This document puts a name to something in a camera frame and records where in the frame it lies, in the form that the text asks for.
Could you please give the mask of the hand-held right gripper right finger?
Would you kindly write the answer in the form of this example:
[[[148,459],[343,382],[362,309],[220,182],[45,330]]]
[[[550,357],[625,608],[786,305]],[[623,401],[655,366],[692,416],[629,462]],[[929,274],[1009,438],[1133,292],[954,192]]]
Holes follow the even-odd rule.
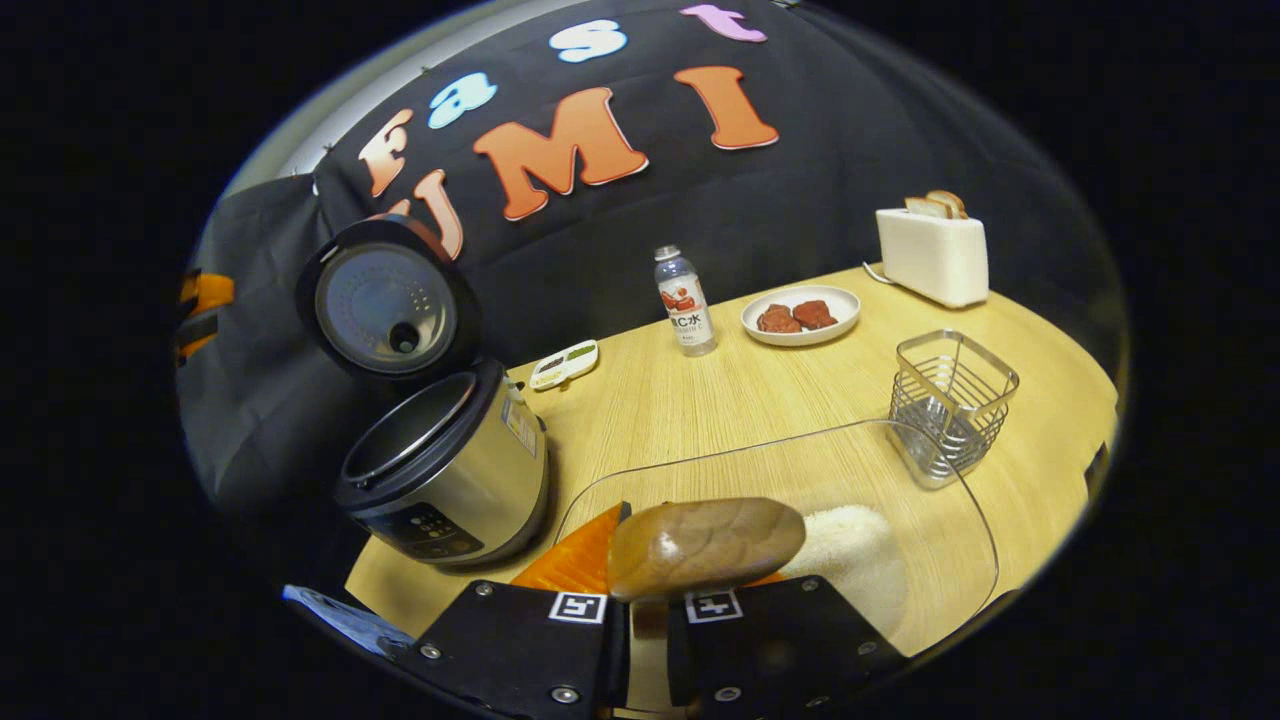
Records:
[[[686,594],[669,610],[669,693],[690,719],[844,719],[906,667],[818,575]]]

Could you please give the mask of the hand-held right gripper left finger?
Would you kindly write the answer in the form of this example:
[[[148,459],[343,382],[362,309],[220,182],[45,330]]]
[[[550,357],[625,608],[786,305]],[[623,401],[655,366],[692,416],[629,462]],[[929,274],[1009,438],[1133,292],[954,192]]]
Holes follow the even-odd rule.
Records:
[[[627,605],[483,580],[404,651],[412,678],[486,717],[609,719],[628,665]]]

